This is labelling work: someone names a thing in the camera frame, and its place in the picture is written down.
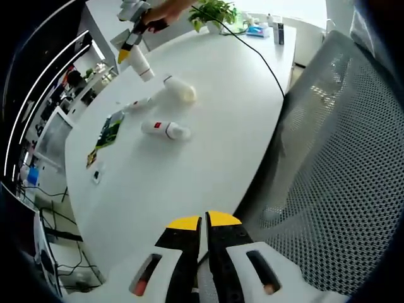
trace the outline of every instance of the office desk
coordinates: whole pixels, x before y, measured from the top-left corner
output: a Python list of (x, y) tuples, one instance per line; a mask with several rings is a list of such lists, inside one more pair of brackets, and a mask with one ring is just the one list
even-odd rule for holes
[[(66, 140), (71, 205), (84, 242), (104, 275), (140, 247), (152, 246), (165, 226), (207, 210), (233, 213), (246, 193), (274, 132), (283, 98), (261, 58), (231, 36), (190, 32), (147, 54), (156, 77), (143, 83), (132, 69), (92, 102)], [(264, 55), (287, 90), (295, 30), (285, 45), (242, 37)], [(152, 110), (127, 114), (116, 142), (98, 151), (86, 169), (105, 118), (128, 102), (163, 88), (171, 73), (192, 84), (198, 100), (181, 105), (163, 96)], [(192, 138), (176, 142), (145, 135), (146, 119), (188, 126)], [(92, 174), (103, 167), (100, 184)], [(201, 254), (206, 252), (205, 228)]]
[(112, 67), (105, 68), (103, 71), (94, 74), (91, 77), (91, 79), (89, 79), (89, 81), (87, 82), (86, 87), (84, 87), (84, 89), (70, 103), (68, 117), (72, 121), (77, 122), (87, 108), (87, 105), (83, 101), (81, 101), (81, 99), (84, 97), (86, 93), (88, 93), (89, 90), (91, 90), (94, 87), (94, 85), (96, 85), (99, 81), (101, 81), (102, 77), (108, 74), (111, 71), (111, 69)]

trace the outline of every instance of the black cable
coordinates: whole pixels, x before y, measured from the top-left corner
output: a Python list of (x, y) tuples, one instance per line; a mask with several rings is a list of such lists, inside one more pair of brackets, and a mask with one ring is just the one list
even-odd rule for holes
[(66, 286), (61, 286), (61, 288), (64, 289), (71, 289), (71, 290), (81, 290), (81, 289), (89, 289), (89, 288), (97, 288), (100, 287), (101, 285), (97, 285), (97, 286), (82, 286), (79, 287), (77, 285), (66, 285)]
[(209, 15), (208, 13), (205, 13), (204, 11), (200, 10), (199, 8), (196, 8), (195, 6), (191, 6), (193, 9), (196, 9), (197, 11), (199, 11), (200, 13), (203, 13), (204, 15), (206, 15), (207, 17), (211, 18), (212, 20), (215, 20), (216, 22), (219, 22), (219, 24), (221, 24), (221, 26), (223, 26), (224, 28), (226, 28), (229, 33), (234, 36), (237, 40), (239, 40), (241, 43), (243, 43), (245, 46), (247, 46), (248, 48), (252, 49), (254, 52), (256, 52), (261, 59), (264, 61), (266, 67), (270, 70), (272, 76), (274, 77), (277, 85), (279, 86), (280, 92), (282, 93), (282, 97), (285, 98), (285, 93), (282, 90), (282, 87), (280, 86), (280, 83), (278, 81), (278, 78), (275, 76), (275, 73), (272, 71), (270, 65), (266, 62), (265, 58), (263, 57), (263, 55), (261, 55), (261, 53), (256, 50), (254, 47), (250, 46), (248, 43), (244, 42), (243, 40), (241, 40), (234, 32), (232, 32), (226, 25), (223, 24), (223, 22), (219, 21), (218, 19), (216, 19), (215, 17), (212, 17), (211, 15)]
[(73, 269), (70, 271), (70, 273), (61, 274), (59, 276), (71, 276), (74, 273), (74, 271), (80, 266), (81, 262), (83, 262), (83, 255), (81, 253), (80, 245), (78, 244), (77, 241), (76, 241), (76, 243), (77, 243), (78, 252), (80, 254), (80, 262), (77, 263), (77, 265), (73, 267)]
[[(4, 188), (6, 188), (6, 186), (3, 184), (3, 182), (1, 183), (1, 185), (2, 185), (2, 186), (0, 186), (0, 189), (1, 189), (3, 186), (4, 186)], [(21, 199), (18, 198), (17, 196), (15, 196), (8, 188), (6, 188), (6, 189), (7, 189), (7, 191), (8, 191), (11, 195), (13, 195), (19, 202), (23, 203), (23, 202), (21, 201)], [(25, 195), (25, 192), (23, 192), (23, 194), (24, 194), (24, 199), (27, 199), (29, 202), (31, 202), (32, 205), (34, 205), (34, 207), (36, 207), (36, 208), (39, 210), (38, 205), (36, 205), (30, 198), (28, 198), (28, 197)]]
[(67, 188), (67, 187), (66, 187), (66, 189), (64, 190), (64, 195), (63, 195), (63, 197), (62, 197), (62, 201), (61, 201), (61, 202), (64, 201), (64, 199), (65, 199), (66, 196), (69, 196), (69, 194), (68, 194), (68, 188)]
[[(25, 193), (24, 193), (24, 199), (27, 199), (29, 202), (31, 202), (32, 205), (34, 205), (38, 210), (40, 209), (40, 208), (38, 207), (38, 205), (36, 205), (30, 198), (28, 198), (27, 196), (25, 196)], [(49, 221), (42, 215), (42, 213), (40, 214), (40, 217), (45, 220), (45, 223), (47, 223), (47, 224), (49, 225), (49, 228), (55, 229), (55, 227), (53, 227), (52, 224), (49, 223)]]
[(62, 218), (65, 218), (67, 221), (70, 221), (71, 223), (77, 225), (77, 223), (74, 222), (72, 219), (70, 219), (69, 217), (66, 217), (65, 215), (62, 215), (61, 213), (58, 213), (56, 210), (52, 210), (51, 208), (48, 208), (48, 207), (42, 207), (41, 210), (53, 211), (55, 214), (61, 216)]
[(26, 189), (26, 188), (37, 188), (37, 189), (39, 189), (40, 191), (42, 191), (44, 194), (46, 194), (48, 197), (56, 197), (56, 196), (62, 196), (62, 195), (69, 196), (69, 194), (66, 193), (66, 192), (59, 193), (59, 194), (48, 194), (46, 191), (44, 191), (42, 188), (40, 188), (40, 187), (38, 187), (38, 186), (22, 186), (22, 188), (23, 188), (23, 189)]
[(57, 227), (56, 227), (56, 216), (55, 216), (55, 210), (54, 210), (54, 207), (53, 207), (53, 200), (51, 201), (51, 204), (52, 204), (52, 216), (53, 216), (53, 224), (54, 224), (54, 230), (57, 230)]
[(205, 262), (207, 259), (209, 258), (209, 252), (206, 252), (203, 257), (200, 259), (200, 261), (198, 262), (197, 267), (201, 267), (202, 263)]
[[(84, 251), (83, 251), (83, 256), (86, 259), (87, 263), (90, 264), (90, 262), (89, 262), (89, 260), (88, 260), (88, 258), (86, 256), (86, 254), (84, 253)], [(95, 265), (90, 265), (89, 267), (90, 267), (91, 271), (93, 272), (93, 274), (97, 277), (98, 282), (100, 282), (100, 284), (102, 284), (102, 281), (101, 281), (100, 277), (96, 274), (96, 272), (94, 270), (94, 267), (96, 267), (96, 266)]]
[[(241, 30), (238, 33), (234, 33), (234, 35), (241, 36), (241, 35), (244, 35), (246, 32), (247, 32), (247, 29)], [(220, 33), (219, 35), (221, 35), (221, 36), (231, 36), (232, 34), (231, 33)]]
[[(70, 269), (72, 269), (72, 268), (75, 268), (75, 266), (69, 266), (69, 265), (59, 265), (58, 266), (58, 268), (59, 267), (67, 267), (67, 268), (70, 268)], [(77, 267), (79, 267), (79, 268), (93, 268), (93, 267), (97, 267), (97, 265), (79, 265), (79, 266), (77, 266)]]

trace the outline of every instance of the chair backrest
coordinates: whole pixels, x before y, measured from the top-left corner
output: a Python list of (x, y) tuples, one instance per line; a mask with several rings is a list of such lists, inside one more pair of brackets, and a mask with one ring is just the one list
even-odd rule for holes
[(391, 244), (404, 204), (402, 102), (390, 74), (338, 32), (285, 98), (238, 213), (320, 290), (352, 294)]
[(56, 107), (37, 141), (35, 156), (64, 171), (64, 145), (73, 127), (74, 122)]

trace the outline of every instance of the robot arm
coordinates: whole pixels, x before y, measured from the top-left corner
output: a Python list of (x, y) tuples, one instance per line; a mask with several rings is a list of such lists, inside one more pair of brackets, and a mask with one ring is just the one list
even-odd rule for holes
[(142, 20), (142, 17), (147, 13), (150, 9), (150, 4), (146, 1), (142, 0), (124, 0), (121, 4), (121, 11), (118, 14), (118, 18), (121, 21), (130, 21), (133, 22), (133, 29), (126, 38), (125, 42), (122, 44), (121, 49), (119, 50), (118, 55), (118, 64), (122, 63), (125, 60), (131, 49), (135, 45), (139, 45), (141, 39), (143, 38), (143, 33), (149, 28), (152, 27), (155, 30), (163, 30), (168, 27), (168, 24), (163, 20), (152, 21), (149, 24), (145, 24)]
[[(253, 242), (232, 215), (206, 213), (209, 267), (219, 303), (342, 303), (348, 297), (309, 285), (300, 268), (264, 242)], [(132, 293), (143, 302), (190, 302), (198, 270), (201, 218), (173, 221), (148, 256), (159, 255), (154, 270), (142, 270)]]

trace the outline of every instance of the hand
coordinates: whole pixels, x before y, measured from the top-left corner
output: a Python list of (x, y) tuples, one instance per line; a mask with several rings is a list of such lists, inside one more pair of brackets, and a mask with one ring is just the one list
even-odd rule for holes
[[(166, 0), (143, 17), (143, 22), (147, 25), (151, 21), (164, 19), (167, 24), (177, 21), (186, 8), (190, 7), (196, 0)], [(156, 32), (154, 28), (149, 28), (149, 32)]]

